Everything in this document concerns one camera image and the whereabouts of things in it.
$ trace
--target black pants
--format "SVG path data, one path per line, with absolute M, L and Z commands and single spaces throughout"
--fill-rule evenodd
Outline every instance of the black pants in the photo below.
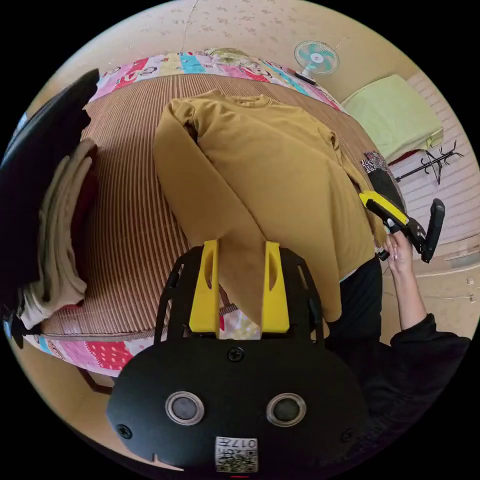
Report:
M 382 333 L 382 267 L 378 258 L 364 263 L 340 283 L 341 316 L 328 324 L 325 346 L 336 340 L 371 340 Z

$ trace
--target human hand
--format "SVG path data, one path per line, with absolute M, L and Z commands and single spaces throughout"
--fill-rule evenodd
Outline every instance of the human hand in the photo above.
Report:
M 401 231 L 387 235 L 383 248 L 390 254 L 388 266 L 393 275 L 413 273 L 412 244 Z

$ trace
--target floor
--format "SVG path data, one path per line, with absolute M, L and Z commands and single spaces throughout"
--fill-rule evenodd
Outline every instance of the floor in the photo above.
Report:
M 325 42 L 339 55 L 336 72 L 317 81 L 340 102 L 394 72 L 408 79 L 418 67 L 383 37 L 329 8 L 302 0 L 176 0 L 112 26 L 82 47 L 52 76 L 28 109 L 31 115 L 81 74 L 100 74 L 166 52 L 232 47 L 298 69 L 295 46 Z

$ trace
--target white cable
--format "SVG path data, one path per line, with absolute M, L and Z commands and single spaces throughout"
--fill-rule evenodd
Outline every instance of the white cable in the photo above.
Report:
M 181 47 L 180 47 L 180 52 L 183 52 L 184 51 L 184 45 L 185 45 L 185 39 L 187 38 L 187 28 L 189 26 L 189 21 L 190 21 L 190 17 L 192 16 L 192 13 L 194 12 L 195 10 L 195 7 L 197 6 L 197 3 L 199 2 L 200 0 L 196 0 L 195 3 L 193 4 L 193 7 L 191 8 L 190 10 L 190 13 L 188 14 L 188 17 L 186 19 L 186 23 L 185 23 L 185 28 L 183 29 L 183 38 L 181 40 Z

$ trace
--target folded clothes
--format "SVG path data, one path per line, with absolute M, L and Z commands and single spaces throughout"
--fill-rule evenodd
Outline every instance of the folded clothes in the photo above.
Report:
M 377 246 L 385 239 L 358 196 L 369 186 L 336 134 L 265 95 L 173 100 L 153 157 L 189 242 L 219 239 L 219 282 L 257 324 L 266 240 L 305 259 L 332 322 L 342 312 L 340 281 L 374 257 L 373 237 Z
M 86 157 L 94 147 L 90 139 L 80 142 L 71 158 L 63 158 L 43 197 L 39 212 L 39 280 L 23 292 L 24 309 L 20 316 L 27 329 L 50 317 L 65 305 L 84 298 L 87 284 L 79 277 L 72 246 L 71 226 L 85 177 L 92 165 Z

